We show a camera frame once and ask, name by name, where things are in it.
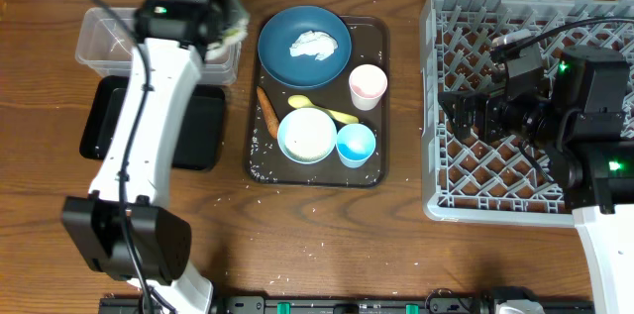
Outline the clear plastic bin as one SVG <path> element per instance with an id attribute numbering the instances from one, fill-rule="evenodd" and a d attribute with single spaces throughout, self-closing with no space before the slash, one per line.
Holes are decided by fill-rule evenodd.
<path id="1" fill-rule="evenodd" d="M 127 77 L 132 69 L 132 44 L 121 25 L 101 8 L 89 9 L 83 18 L 75 59 L 101 77 Z M 200 84 L 230 85 L 237 80 L 242 44 L 229 46 L 208 59 Z"/>

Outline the grey dishwasher rack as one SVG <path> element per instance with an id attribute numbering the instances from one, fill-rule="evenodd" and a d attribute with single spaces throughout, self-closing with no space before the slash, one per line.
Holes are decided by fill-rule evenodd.
<path id="1" fill-rule="evenodd" d="M 533 35 L 601 16 L 630 17 L 633 0 L 427 0 L 419 19 L 424 83 L 421 136 L 423 210 L 432 220 L 570 228 L 564 194 L 530 160 L 547 157 L 514 136 L 488 145 L 460 142 L 443 113 L 444 91 L 481 91 L 492 83 L 495 38 Z"/>

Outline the pink plastic cup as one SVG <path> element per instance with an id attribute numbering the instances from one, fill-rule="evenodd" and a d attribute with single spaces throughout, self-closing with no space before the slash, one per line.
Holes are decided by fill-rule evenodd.
<path id="1" fill-rule="evenodd" d="M 387 89 L 387 76 L 378 66 L 362 64 L 349 77 L 353 105 L 362 111 L 373 109 Z"/>

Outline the dark blue plate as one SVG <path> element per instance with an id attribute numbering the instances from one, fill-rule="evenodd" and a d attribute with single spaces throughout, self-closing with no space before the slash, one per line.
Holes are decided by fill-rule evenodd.
<path id="1" fill-rule="evenodd" d="M 307 32 L 322 32 L 337 48 L 323 60 L 316 55 L 292 56 L 290 49 Z M 343 20 L 317 6 L 296 6 L 271 17 L 263 26 L 258 55 L 264 70 L 276 81 L 291 88 L 315 89 L 334 80 L 347 66 L 352 39 Z"/>

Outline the white tissue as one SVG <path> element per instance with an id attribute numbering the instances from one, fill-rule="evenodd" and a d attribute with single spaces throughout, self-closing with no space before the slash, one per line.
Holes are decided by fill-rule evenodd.
<path id="1" fill-rule="evenodd" d="M 329 34 L 320 31 L 307 31 L 301 34 L 289 47 L 289 53 L 292 57 L 308 55 L 321 61 L 330 57 L 337 48 L 337 41 Z"/>

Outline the black plastic tray bin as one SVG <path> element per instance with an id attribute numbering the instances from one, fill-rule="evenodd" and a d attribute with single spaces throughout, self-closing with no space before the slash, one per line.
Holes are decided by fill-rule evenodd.
<path id="1" fill-rule="evenodd" d="M 123 107 L 128 79 L 103 78 L 96 90 L 79 145 L 89 159 L 105 158 Z M 225 93 L 216 86 L 197 85 L 182 121 L 172 166 L 189 170 L 210 170 L 215 165 L 225 114 Z"/>

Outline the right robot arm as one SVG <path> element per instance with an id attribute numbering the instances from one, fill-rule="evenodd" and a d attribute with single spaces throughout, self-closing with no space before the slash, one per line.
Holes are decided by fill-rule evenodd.
<path id="1" fill-rule="evenodd" d="M 493 53 L 503 81 L 438 96 L 454 136 L 515 135 L 543 152 L 581 238 L 598 313 L 633 310 L 633 144 L 621 137 L 630 67 L 618 51 L 565 48 L 551 85 L 537 46 Z"/>

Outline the yellow plastic spoon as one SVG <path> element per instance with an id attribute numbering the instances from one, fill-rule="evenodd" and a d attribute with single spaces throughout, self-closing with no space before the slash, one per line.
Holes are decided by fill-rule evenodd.
<path id="1" fill-rule="evenodd" d="M 359 118 L 356 116 L 353 116 L 351 114 L 347 114 L 347 113 L 343 113 L 343 112 L 339 112 L 339 111 L 334 111 L 331 109 L 327 109 L 327 108 L 323 108 L 321 106 L 317 106 L 316 104 L 313 104 L 312 101 L 305 95 L 291 95 L 288 99 L 287 99 L 288 104 L 294 108 L 294 109 L 301 109 L 301 108 L 313 108 L 313 109 L 317 109 L 320 110 L 324 113 L 326 113 L 328 116 L 330 116 L 332 119 L 342 123 L 342 124 L 358 124 L 359 123 Z"/>

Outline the light blue rice bowl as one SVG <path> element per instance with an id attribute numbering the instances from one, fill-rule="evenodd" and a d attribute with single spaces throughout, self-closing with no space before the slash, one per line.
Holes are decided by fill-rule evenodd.
<path id="1" fill-rule="evenodd" d="M 300 164 L 314 164 L 325 159 L 334 149 L 337 129 L 323 111 L 296 109 L 280 122 L 276 138 L 282 153 Z"/>

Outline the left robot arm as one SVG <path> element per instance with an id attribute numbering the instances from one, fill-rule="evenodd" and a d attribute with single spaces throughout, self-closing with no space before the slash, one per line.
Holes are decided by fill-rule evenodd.
<path id="1" fill-rule="evenodd" d="M 108 152 L 61 219 L 94 271 L 139 287 L 142 313 L 207 313 L 213 286 L 190 261 L 190 225 L 169 209 L 169 174 L 210 47 L 238 0 L 146 0 L 125 27 L 132 70 Z"/>

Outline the light blue plastic cup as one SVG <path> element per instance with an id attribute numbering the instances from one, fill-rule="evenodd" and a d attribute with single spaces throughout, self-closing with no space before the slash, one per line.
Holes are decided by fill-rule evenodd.
<path id="1" fill-rule="evenodd" d="M 344 126 L 337 135 L 336 149 L 342 164 L 348 168 L 359 168 L 374 154 L 376 137 L 363 124 Z"/>

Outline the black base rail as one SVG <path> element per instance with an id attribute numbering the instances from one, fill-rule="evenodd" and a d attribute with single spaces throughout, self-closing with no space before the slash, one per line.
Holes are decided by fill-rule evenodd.
<path id="1" fill-rule="evenodd" d="M 593 305 L 583 301 L 542 302 L 547 314 L 589 314 Z M 352 299 L 264 299 L 258 296 L 233 296 L 218 298 L 212 303 L 213 314 L 440 314 L 470 313 L 458 299 L 436 297 L 415 300 L 352 300 Z M 132 297 L 102 298 L 99 314 L 140 313 L 138 299 Z"/>

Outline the orange carrot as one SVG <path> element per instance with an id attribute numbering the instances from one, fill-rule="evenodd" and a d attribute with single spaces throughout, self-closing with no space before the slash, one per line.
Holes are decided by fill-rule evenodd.
<path id="1" fill-rule="evenodd" d="M 257 96 L 264 115 L 267 130 L 274 139 L 277 139 L 279 121 L 265 91 L 260 86 L 257 87 Z"/>

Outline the brown serving tray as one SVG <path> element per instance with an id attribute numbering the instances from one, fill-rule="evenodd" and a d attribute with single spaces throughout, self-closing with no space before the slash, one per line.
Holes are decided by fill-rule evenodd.
<path id="1" fill-rule="evenodd" d="M 329 84 L 319 89 L 303 90 L 301 94 L 317 106 L 358 117 L 375 135 L 374 153 L 358 168 L 343 165 L 336 151 L 314 164 L 300 164 L 286 157 L 266 127 L 257 88 L 264 90 L 279 119 L 292 111 L 287 99 L 300 90 L 275 81 L 256 61 L 244 155 L 245 172 L 253 180 L 275 185 L 351 188 L 371 188 L 383 181 L 388 170 L 388 95 L 384 94 L 369 111 L 357 109 L 351 99 L 349 75 L 356 66 L 364 63 L 389 71 L 389 32 L 386 25 L 374 17 L 345 16 L 343 21 L 352 39 L 348 65 Z"/>

